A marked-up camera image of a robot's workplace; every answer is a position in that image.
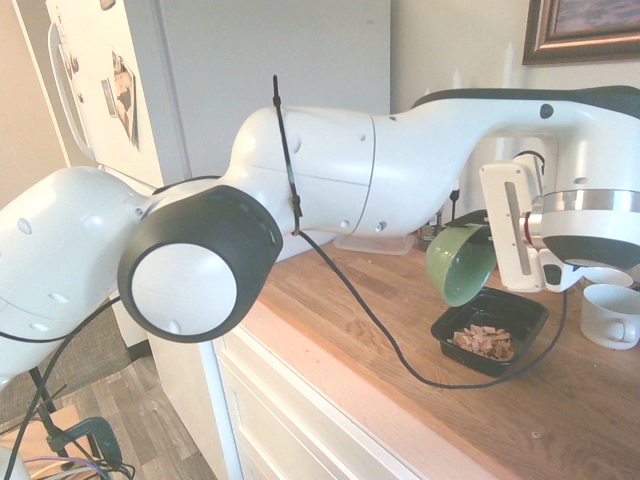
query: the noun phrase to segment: framed painting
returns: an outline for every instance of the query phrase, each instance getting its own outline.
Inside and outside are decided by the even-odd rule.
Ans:
[[[530,0],[524,65],[640,57],[640,0]]]

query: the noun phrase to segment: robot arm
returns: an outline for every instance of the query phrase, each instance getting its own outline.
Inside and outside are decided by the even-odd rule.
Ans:
[[[492,183],[509,215],[541,206],[539,244],[529,247],[546,247],[560,264],[628,268],[640,262],[639,105],[640,91],[607,87],[454,90],[394,116],[288,108],[300,228],[410,233],[444,203],[481,138],[535,136],[557,154],[544,187],[530,191],[536,198],[510,193],[513,182],[499,175]],[[273,109],[246,121],[219,180],[147,198],[104,172],[57,172],[0,212],[0,330],[69,333],[117,278],[125,306],[154,334],[186,342],[222,335],[248,312],[294,229],[290,197]],[[495,241],[504,235],[524,242],[518,222],[494,218],[497,248],[507,248]],[[0,366],[5,383],[54,347],[0,341],[11,352]]]
[[[500,167],[491,181],[482,175],[501,271],[517,273],[505,275],[505,286],[558,291],[581,276],[574,266],[630,268],[640,262],[639,95],[626,87],[454,90],[394,116],[287,109],[301,229],[413,232],[444,203],[481,138],[540,137],[555,153],[544,184],[523,160]],[[257,298],[281,235],[294,229],[290,198],[276,113],[260,110],[238,133],[223,178],[177,187],[142,221],[120,264],[127,309],[148,330],[177,341],[233,328]],[[229,206],[218,208],[223,201]],[[196,259],[210,266],[198,277]],[[564,270],[562,281],[555,269]]]

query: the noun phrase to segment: white cup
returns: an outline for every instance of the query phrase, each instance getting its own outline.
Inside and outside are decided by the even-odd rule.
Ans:
[[[633,278],[628,273],[608,267],[585,268],[584,278],[588,280],[587,285],[591,285],[592,283],[606,283],[608,285],[630,287],[633,283]]]
[[[580,330],[603,347],[635,347],[640,339],[640,293],[619,285],[589,285],[582,298]]]

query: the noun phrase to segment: black plastic container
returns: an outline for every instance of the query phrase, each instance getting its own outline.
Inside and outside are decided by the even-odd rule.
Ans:
[[[440,341],[442,353],[447,357],[478,372],[499,377],[531,346],[548,317],[549,310],[537,302],[485,287],[470,302],[447,310],[433,324],[431,333]],[[453,338],[453,332],[471,324],[504,328],[512,337],[513,357],[508,361],[493,360],[447,342]]]

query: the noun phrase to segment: green bowl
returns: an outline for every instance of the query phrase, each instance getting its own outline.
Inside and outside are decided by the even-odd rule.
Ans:
[[[450,227],[427,248],[427,275],[452,307],[469,302],[496,266],[488,226]]]

